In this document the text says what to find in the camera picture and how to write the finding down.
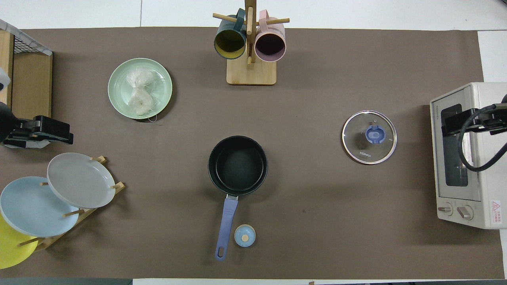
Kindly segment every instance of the warning label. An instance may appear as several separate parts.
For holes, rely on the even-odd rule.
[[[493,219],[491,221],[492,224],[501,224],[502,223],[502,208],[500,206],[499,200],[491,200],[491,213],[493,215]]]

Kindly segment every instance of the white table surface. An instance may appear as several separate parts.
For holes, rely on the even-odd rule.
[[[241,0],[0,0],[0,19],[19,29],[139,26],[217,27]],[[478,30],[484,82],[507,82],[507,5],[500,0],[277,0],[258,11],[290,18],[287,28]],[[507,230],[500,230],[504,271]],[[135,285],[307,284],[311,280],[136,279]],[[316,284],[394,280],[316,280]]]

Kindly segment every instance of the yellow plate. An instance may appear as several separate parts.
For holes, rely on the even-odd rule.
[[[14,266],[27,259],[37,247],[37,242],[19,247],[18,244],[33,238],[11,228],[0,215],[0,269]]]

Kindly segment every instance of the dark green mug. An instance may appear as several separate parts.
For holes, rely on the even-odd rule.
[[[235,59],[245,52],[246,27],[245,10],[239,9],[236,15],[229,15],[236,18],[236,22],[222,20],[216,32],[214,46],[216,52],[225,59]]]

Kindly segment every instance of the black cable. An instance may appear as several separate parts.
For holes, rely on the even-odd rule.
[[[466,160],[465,155],[463,154],[463,136],[465,135],[466,128],[468,128],[468,126],[470,125],[470,123],[472,123],[472,121],[474,120],[475,117],[477,117],[478,115],[480,115],[482,113],[485,113],[487,111],[494,110],[494,109],[496,109],[495,104],[486,106],[486,107],[476,111],[475,113],[470,115],[470,117],[463,123],[463,126],[461,127],[461,130],[459,132],[458,155],[459,155],[459,158],[461,159],[461,162],[471,171],[479,172],[479,171],[483,171],[483,170],[488,169],[493,164],[495,164],[500,159],[500,157],[502,157],[502,155],[504,155],[507,152],[507,142],[506,142],[505,145],[503,145],[503,147],[493,156],[493,158],[491,158],[483,166],[479,166],[479,167],[471,166],[468,163],[468,161]]]

